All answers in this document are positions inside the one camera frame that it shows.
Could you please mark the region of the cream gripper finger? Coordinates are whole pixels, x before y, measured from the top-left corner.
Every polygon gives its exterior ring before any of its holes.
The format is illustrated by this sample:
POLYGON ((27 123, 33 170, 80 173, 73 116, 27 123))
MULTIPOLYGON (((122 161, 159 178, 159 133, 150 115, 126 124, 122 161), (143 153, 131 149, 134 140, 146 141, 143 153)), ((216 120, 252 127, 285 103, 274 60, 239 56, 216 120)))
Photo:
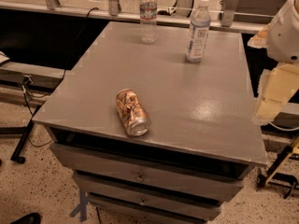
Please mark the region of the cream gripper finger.
POLYGON ((258 121, 273 121, 298 91, 298 63, 279 63, 272 70, 264 69, 258 85, 255 118, 258 121))
POLYGON ((266 49, 267 48, 267 37, 269 27, 265 26, 256 35, 251 37, 248 41, 248 46, 255 49, 266 49))

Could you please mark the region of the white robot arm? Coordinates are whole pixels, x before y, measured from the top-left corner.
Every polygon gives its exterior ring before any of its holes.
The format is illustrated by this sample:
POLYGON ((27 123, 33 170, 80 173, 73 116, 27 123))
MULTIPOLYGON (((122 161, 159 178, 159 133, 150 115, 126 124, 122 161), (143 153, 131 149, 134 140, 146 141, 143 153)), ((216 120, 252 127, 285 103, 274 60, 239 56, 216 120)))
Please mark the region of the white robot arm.
POLYGON ((278 62, 272 71, 263 70, 258 85, 253 120, 266 125, 299 90, 299 0, 287 0, 248 46, 266 49, 267 56, 278 62))

